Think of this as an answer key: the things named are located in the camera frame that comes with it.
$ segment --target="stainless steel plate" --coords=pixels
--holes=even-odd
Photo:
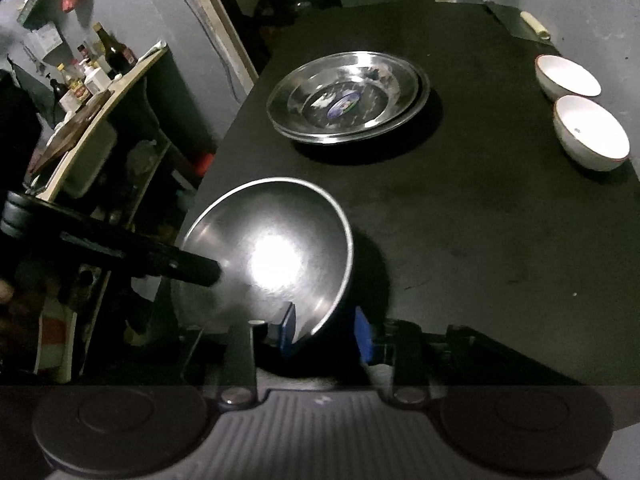
[[[216,200],[181,248],[216,260],[212,287],[172,282],[178,322],[206,333],[233,323],[271,320],[296,304],[294,341],[313,335],[342,299],[353,264],[353,237],[340,205],[305,180],[255,180]]]
[[[346,136],[402,114],[415,101],[418,76],[409,63],[377,52],[342,52],[313,60],[273,89],[267,113],[276,128],[298,135]]]
[[[289,137],[289,139],[296,140],[297,142],[303,142],[305,144],[343,144],[345,142],[370,139],[371,137],[377,137],[382,134],[386,134],[387,132],[390,132],[391,130],[397,128],[401,124],[404,124],[412,117],[414,117],[420,110],[424,108],[424,105],[429,99],[429,94],[431,92],[429,77],[419,66],[413,65],[413,68],[420,78],[420,90],[418,93],[418,97],[414,104],[408,110],[406,110],[403,114],[399,115],[395,119],[386,122],[385,124],[372,128],[370,130],[365,130],[364,132],[357,132],[355,134],[347,136],[334,136],[332,134],[325,134],[323,136],[305,136],[279,126],[276,126],[276,130],[279,133],[283,134],[285,137]]]

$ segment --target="cable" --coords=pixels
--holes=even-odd
[[[200,25],[200,28],[205,33],[205,35],[207,37],[207,40],[209,40],[209,43],[210,43],[211,47],[213,48],[213,50],[215,51],[215,53],[218,55],[218,58],[220,58],[220,63],[222,63],[222,66],[225,69],[226,81],[227,81],[227,83],[229,85],[229,89],[231,90],[231,95],[236,100],[236,103],[242,104],[242,101],[240,100],[240,98],[238,97],[238,94],[236,93],[236,88],[234,87],[234,80],[233,80],[233,76],[232,76],[232,73],[231,73],[231,69],[229,68],[229,65],[226,63],[224,56],[222,55],[222,53],[219,51],[218,47],[216,46],[215,40],[213,40],[210,37],[209,29],[207,28],[207,26],[204,23],[202,23],[202,20],[200,19],[200,16],[193,9],[193,7],[191,7],[191,4],[189,3],[189,1],[188,0],[183,0],[183,1],[187,5],[187,7],[189,7],[189,10],[193,14],[193,16],[196,18],[196,20],[198,20],[198,24]]]

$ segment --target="white bowl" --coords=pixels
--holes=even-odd
[[[584,97],[567,95],[554,104],[556,135],[581,166],[610,171],[629,155],[629,138],[616,118]]]
[[[560,56],[538,56],[536,77],[545,95],[555,101],[565,95],[596,97],[602,88],[587,69]]]

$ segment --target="screw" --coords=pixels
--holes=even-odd
[[[402,404],[420,404],[427,398],[427,394],[422,388],[415,388],[414,386],[403,386],[398,388],[394,393],[394,397],[398,402]]]
[[[229,406],[240,406],[251,402],[254,396],[247,388],[243,388],[242,386],[232,386],[222,392],[220,398]]]

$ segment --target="black table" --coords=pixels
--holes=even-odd
[[[274,85],[345,50],[419,63],[434,89],[424,112],[342,147],[276,133],[265,112]],[[350,301],[373,317],[437,333],[465,324],[585,383],[640,384],[640,185],[628,162],[596,174],[564,154],[534,76],[545,52],[483,6],[407,0],[314,15],[286,35],[244,102],[182,234],[236,186],[303,178],[345,209]],[[618,426],[640,420],[629,399],[614,411]]]

